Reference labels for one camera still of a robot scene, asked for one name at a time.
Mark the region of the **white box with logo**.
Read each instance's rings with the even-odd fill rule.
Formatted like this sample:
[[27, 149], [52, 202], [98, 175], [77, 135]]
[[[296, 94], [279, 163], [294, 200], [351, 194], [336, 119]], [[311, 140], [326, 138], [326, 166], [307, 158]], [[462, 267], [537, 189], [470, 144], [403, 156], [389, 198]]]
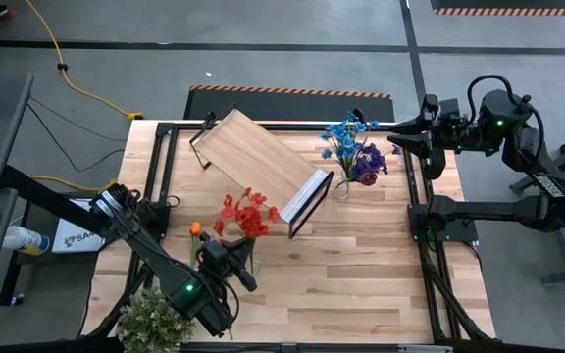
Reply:
[[60, 219], [52, 244], [55, 254], [74, 254], [97, 252], [106, 239], [73, 223]]

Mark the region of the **white spray can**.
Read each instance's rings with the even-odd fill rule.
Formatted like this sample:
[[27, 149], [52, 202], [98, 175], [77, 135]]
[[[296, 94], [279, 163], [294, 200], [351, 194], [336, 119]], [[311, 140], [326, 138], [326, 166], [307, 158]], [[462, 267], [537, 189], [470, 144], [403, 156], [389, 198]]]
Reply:
[[50, 239], [33, 230], [8, 226], [2, 246], [29, 256], [41, 256], [50, 246]]

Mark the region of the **blue artificial flower bunch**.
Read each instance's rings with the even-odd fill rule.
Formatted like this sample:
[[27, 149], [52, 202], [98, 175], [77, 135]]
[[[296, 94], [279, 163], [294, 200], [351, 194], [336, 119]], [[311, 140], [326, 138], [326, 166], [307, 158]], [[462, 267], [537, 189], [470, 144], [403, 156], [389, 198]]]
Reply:
[[323, 141], [329, 143], [329, 147], [321, 153], [321, 158], [337, 160], [341, 167], [351, 167], [359, 150], [365, 147], [367, 138], [364, 133], [380, 127], [378, 121], [365, 120], [367, 128], [361, 130], [350, 120], [350, 113], [346, 114], [343, 121], [328, 126], [320, 136]]

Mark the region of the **green bush with white blossoms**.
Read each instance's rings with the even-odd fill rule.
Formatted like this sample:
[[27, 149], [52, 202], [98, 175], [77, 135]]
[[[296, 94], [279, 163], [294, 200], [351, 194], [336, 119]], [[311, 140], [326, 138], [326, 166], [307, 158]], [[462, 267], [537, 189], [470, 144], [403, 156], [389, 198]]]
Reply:
[[126, 353], [180, 353], [195, 324], [170, 305], [158, 286], [130, 297], [120, 309], [116, 336]]

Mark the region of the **black desk support beam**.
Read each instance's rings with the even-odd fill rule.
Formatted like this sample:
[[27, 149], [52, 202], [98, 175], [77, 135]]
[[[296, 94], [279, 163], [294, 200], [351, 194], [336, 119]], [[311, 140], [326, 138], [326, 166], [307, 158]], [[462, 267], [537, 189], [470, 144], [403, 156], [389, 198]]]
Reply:
[[49, 211], [54, 216], [92, 233], [101, 233], [102, 223], [90, 212], [10, 165], [3, 168], [0, 186], [17, 190], [25, 201]]

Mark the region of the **wooden shelf with black frame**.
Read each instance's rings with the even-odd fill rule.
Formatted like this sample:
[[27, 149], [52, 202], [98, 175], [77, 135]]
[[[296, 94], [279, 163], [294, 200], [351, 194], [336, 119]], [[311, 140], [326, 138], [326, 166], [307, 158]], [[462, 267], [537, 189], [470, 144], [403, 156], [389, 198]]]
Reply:
[[334, 178], [274, 136], [271, 124], [232, 107], [189, 145], [203, 169], [215, 166], [239, 186], [264, 194], [294, 238], [328, 195]]

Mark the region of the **large red artificial flower bunch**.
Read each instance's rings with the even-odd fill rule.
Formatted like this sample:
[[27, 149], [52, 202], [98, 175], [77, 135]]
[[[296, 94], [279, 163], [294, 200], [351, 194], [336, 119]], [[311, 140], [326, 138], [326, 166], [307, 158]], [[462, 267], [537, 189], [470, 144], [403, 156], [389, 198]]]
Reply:
[[267, 206], [268, 198], [262, 193], [253, 193], [247, 187], [238, 201], [234, 203], [234, 220], [245, 238], [256, 239], [270, 234], [269, 223], [280, 220], [280, 211], [275, 206]]

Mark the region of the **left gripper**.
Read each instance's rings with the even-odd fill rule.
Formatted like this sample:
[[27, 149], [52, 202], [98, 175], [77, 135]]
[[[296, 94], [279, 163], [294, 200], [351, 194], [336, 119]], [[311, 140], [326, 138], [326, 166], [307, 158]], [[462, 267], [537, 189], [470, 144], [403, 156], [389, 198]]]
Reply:
[[257, 289], [255, 277], [246, 269], [246, 264], [252, 257], [254, 239], [240, 238], [227, 241], [213, 238], [208, 233], [201, 233], [199, 240], [200, 246], [197, 252], [199, 272], [223, 280], [234, 275], [248, 292]]

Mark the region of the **orange artificial tulip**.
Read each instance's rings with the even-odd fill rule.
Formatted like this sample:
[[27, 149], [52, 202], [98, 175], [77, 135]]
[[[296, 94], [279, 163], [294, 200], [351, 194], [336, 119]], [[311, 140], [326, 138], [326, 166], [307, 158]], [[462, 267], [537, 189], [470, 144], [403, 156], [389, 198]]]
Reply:
[[193, 268], [195, 268], [198, 263], [198, 251], [201, 245], [201, 240], [200, 240], [201, 232], [202, 232], [201, 224], [199, 222], [193, 222], [189, 228], [189, 234], [191, 240], [189, 264]]

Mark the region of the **purple artificial flower bunch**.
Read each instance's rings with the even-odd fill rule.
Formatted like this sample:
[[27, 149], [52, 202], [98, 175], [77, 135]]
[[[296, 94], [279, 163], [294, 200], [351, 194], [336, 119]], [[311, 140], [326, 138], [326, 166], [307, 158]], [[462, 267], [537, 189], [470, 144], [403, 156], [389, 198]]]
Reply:
[[388, 174], [388, 166], [386, 157], [378, 149], [375, 143], [362, 147], [355, 157], [352, 164], [351, 171], [354, 174], [355, 182], [358, 182], [358, 177], [366, 172], [380, 174]]

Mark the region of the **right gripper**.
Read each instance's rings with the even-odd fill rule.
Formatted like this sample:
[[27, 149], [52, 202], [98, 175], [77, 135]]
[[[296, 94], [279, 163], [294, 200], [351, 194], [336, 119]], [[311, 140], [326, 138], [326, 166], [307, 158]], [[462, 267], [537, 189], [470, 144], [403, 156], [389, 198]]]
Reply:
[[390, 135], [388, 140], [424, 158], [423, 175], [427, 179], [438, 179], [446, 165], [445, 150], [455, 154], [478, 150], [482, 146], [482, 135], [467, 115], [460, 114], [457, 98], [439, 100], [434, 94], [426, 94], [422, 111], [424, 113], [416, 118], [390, 126], [388, 130], [396, 134]]

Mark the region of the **black mat with striped edge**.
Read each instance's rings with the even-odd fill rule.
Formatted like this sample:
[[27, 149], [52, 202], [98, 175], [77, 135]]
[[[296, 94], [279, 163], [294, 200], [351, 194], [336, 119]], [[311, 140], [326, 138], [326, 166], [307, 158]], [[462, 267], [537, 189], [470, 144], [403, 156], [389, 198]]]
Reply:
[[430, 0], [440, 16], [565, 17], [565, 0]]
[[395, 121], [388, 93], [218, 84], [190, 86], [183, 117], [201, 120], [212, 112], [221, 118], [232, 107], [259, 121], [339, 121], [354, 109], [370, 121]]

